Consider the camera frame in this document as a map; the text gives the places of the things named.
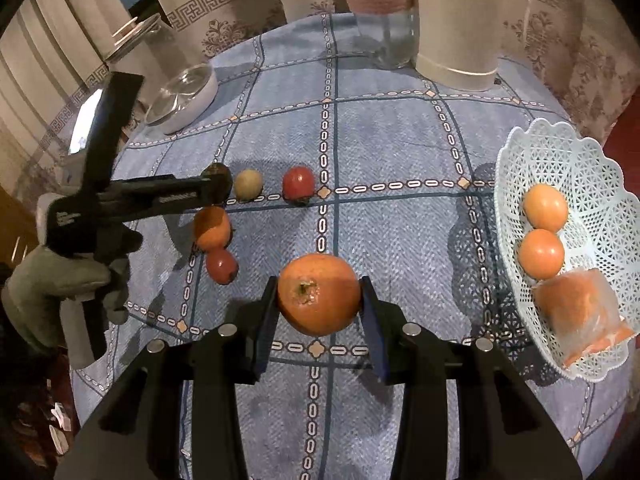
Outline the gloved left hand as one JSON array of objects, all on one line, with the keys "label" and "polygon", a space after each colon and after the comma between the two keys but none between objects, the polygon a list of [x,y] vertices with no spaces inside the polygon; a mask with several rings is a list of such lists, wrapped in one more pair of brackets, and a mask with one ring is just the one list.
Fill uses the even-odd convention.
[{"label": "gloved left hand", "polygon": [[114,288],[99,300],[101,330],[129,316],[130,263],[106,266],[93,259],[67,259],[46,246],[35,248],[6,278],[1,289],[1,331],[36,353],[64,348],[70,365],[81,370],[104,355],[91,348],[82,300],[102,287]]}]

